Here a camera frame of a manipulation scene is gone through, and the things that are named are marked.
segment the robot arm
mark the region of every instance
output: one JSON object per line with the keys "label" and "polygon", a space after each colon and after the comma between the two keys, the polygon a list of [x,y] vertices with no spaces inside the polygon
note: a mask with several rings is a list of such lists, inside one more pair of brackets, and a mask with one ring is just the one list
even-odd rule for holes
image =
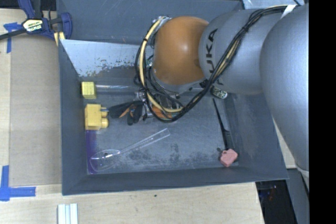
{"label": "robot arm", "polygon": [[[309,6],[297,7],[282,17],[286,7],[239,10],[210,23],[177,17],[159,29],[152,27],[156,31],[153,65],[146,70],[143,53],[139,53],[139,73],[148,106],[161,111],[157,118],[166,122],[179,119],[213,86],[229,94],[264,93],[297,166],[309,171]],[[168,106],[150,90],[147,73],[155,91],[169,97]],[[203,89],[187,105],[174,102],[200,82]]]}

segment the gray tray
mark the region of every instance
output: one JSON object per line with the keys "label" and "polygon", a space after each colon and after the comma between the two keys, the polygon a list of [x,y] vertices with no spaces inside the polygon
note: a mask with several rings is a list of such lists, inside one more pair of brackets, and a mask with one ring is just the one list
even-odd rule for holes
{"label": "gray tray", "polygon": [[[84,107],[88,101],[80,96],[80,82],[122,86],[98,91],[94,102],[104,106],[131,101],[137,91],[132,82],[132,50],[141,43],[153,19],[160,15],[193,15],[212,20],[241,5],[220,0],[57,0],[57,6],[59,13],[69,12],[74,18],[72,38],[82,40],[63,40],[59,45],[64,195],[288,178],[262,94],[229,94],[225,100],[216,100],[225,128],[231,131],[239,152],[238,162],[229,168],[218,161],[217,148],[223,148],[224,143],[213,97],[207,95],[175,123],[153,120],[128,126],[126,119],[109,119],[110,126],[97,133],[97,150],[120,149],[163,128],[168,128],[171,135],[123,156],[103,173],[90,174],[84,128]],[[89,28],[92,22],[94,29]],[[116,48],[128,51],[120,54],[125,60],[122,65],[115,65],[121,58],[106,60],[116,54]],[[194,93],[183,98],[187,100]]]}

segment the pink object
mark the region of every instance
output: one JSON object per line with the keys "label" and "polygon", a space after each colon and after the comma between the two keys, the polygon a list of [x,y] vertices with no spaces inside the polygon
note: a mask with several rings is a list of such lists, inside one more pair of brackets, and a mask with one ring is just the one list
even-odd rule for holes
{"label": "pink object", "polygon": [[232,150],[223,151],[220,157],[220,163],[223,164],[225,167],[229,167],[238,157],[237,152]]}

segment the black tool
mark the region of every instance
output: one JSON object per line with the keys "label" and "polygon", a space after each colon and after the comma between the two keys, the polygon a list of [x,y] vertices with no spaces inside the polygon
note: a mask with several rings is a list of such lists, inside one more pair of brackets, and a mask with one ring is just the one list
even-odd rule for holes
{"label": "black tool", "polygon": [[127,102],[109,108],[109,114],[111,118],[122,118],[127,115],[127,124],[132,125],[133,123],[138,123],[142,116],[143,102],[133,101]]}
{"label": "black tool", "polygon": [[231,132],[224,128],[222,118],[220,117],[219,110],[218,110],[218,107],[217,107],[217,104],[216,104],[216,101],[215,101],[214,98],[213,98],[213,102],[214,102],[216,114],[217,114],[217,117],[218,117],[219,125],[221,126],[220,129],[222,131],[223,141],[224,141],[224,146],[225,146],[224,150],[228,150],[230,148],[234,150],[235,145],[234,145],[234,142],[233,142],[233,139],[232,139]]}

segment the yellow block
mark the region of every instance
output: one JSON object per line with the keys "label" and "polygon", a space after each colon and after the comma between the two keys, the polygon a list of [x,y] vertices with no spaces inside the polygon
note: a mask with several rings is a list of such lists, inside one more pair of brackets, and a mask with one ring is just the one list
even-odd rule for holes
{"label": "yellow block", "polygon": [[94,82],[83,81],[82,82],[82,95],[85,99],[96,99],[97,89]]}
{"label": "yellow block", "polygon": [[85,130],[96,130],[100,128],[107,128],[109,120],[105,118],[107,112],[101,111],[102,108],[99,104],[87,104],[85,107]]}

